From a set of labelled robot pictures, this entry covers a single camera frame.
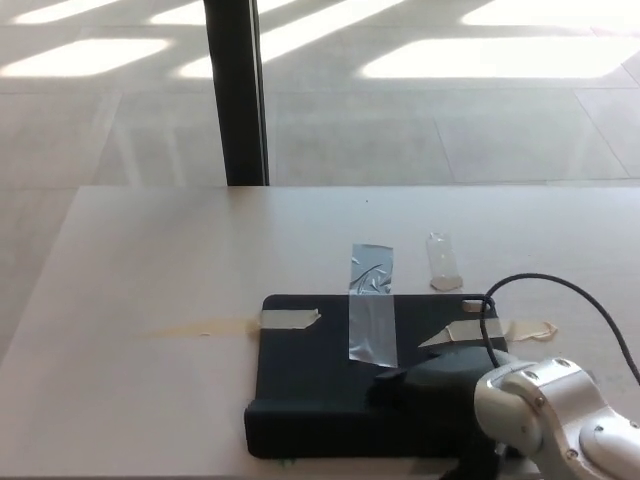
beige tape strip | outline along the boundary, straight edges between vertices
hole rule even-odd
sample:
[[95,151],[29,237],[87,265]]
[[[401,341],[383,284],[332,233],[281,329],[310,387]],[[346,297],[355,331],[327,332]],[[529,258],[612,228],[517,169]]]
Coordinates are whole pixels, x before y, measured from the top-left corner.
[[[503,336],[502,325],[499,319],[490,318],[487,320],[486,325],[489,337]],[[444,329],[440,330],[437,335],[422,342],[418,348],[463,340],[479,340],[481,338],[482,335],[480,334],[480,324],[478,320],[461,320],[450,323]]]
[[[489,337],[504,336],[510,343],[527,340],[550,342],[558,332],[558,327],[549,322],[519,322],[490,318],[487,319],[486,324]],[[419,347],[463,340],[480,340],[481,338],[478,320],[461,320],[452,322],[437,335],[421,343]]]
[[158,330],[145,338],[192,338],[251,335],[264,329],[305,329],[320,318],[318,310],[264,310],[258,318],[212,319]]
[[263,310],[262,328],[273,330],[304,330],[320,318],[318,310]]

sunlight patch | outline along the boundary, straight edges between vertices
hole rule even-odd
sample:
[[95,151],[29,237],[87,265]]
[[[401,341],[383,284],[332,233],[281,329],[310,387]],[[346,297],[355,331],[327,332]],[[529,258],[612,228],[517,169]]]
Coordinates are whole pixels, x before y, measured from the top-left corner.
[[3,77],[85,77],[153,55],[169,45],[158,39],[92,39],[70,43],[0,70]]
[[50,7],[40,8],[17,17],[14,22],[21,24],[50,23],[88,12],[120,0],[67,0]]
[[640,50],[640,39],[523,37],[429,39],[365,66],[370,78],[596,78]]

floor tile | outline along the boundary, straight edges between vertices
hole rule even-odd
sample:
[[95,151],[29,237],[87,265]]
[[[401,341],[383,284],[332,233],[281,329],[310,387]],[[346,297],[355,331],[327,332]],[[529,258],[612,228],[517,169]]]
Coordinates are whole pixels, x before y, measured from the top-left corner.
[[149,0],[30,0],[29,9],[15,23],[30,25],[144,24],[153,13]]
[[265,92],[336,91],[349,75],[344,44],[330,35],[263,63]]
[[640,176],[640,90],[577,90],[576,95],[629,174]]
[[8,346],[75,195],[0,190],[0,356]]
[[440,117],[436,122],[459,182],[628,177],[584,113]]
[[94,184],[226,185],[214,96],[125,95]]
[[116,95],[0,94],[0,188],[90,182],[118,101]]
[[280,95],[278,185],[451,183],[433,119],[383,97]]

masking tape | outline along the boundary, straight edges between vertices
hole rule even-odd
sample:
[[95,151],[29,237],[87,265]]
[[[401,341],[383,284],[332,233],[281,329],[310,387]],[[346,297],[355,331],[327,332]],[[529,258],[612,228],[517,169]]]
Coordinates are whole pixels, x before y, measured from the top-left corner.
[[[527,340],[549,342],[558,332],[558,327],[549,322],[523,322],[489,318],[486,325],[490,338],[504,337],[510,343]],[[461,320],[452,322],[437,335],[421,343],[419,347],[481,339],[479,320]]]

clear tape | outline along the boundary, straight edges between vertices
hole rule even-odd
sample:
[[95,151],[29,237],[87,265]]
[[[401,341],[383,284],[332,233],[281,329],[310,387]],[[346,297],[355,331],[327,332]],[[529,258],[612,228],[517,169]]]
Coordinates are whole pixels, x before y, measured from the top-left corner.
[[349,358],[397,367],[396,320],[391,295],[393,249],[353,246],[349,284]]
[[427,253],[431,265],[431,286],[441,292],[462,288],[451,237],[446,233],[432,233],[427,240]]

